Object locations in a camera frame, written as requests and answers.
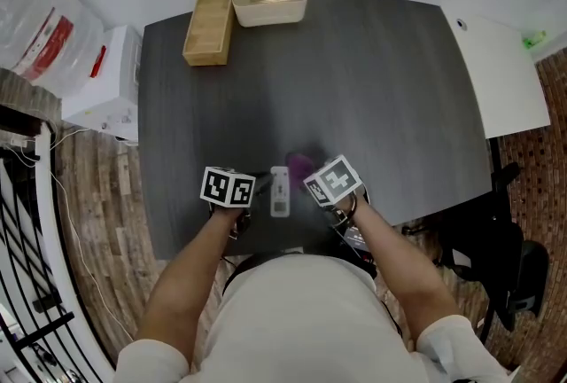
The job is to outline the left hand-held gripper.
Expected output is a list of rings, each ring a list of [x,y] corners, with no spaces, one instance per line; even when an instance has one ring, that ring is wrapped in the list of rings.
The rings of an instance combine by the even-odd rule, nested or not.
[[[218,207],[241,209],[229,237],[238,239],[251,222],[252,203],[269,192],[273,175],[267,171],[240,173],[233,168],[205,167],[199,197],[207,202],[209,216]]]

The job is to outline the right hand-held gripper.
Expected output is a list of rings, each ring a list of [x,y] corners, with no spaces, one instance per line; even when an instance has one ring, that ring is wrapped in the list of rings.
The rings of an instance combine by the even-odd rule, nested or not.
[[[366,185],[343,154],[329,160],[305,178],[303,184],[319,207],[336,215],[338,222],[333,227],[347,227],[352,221],[358,194],[368,200]],[[351,200],[350,210],[346,213],[337,208],[343,199]]]

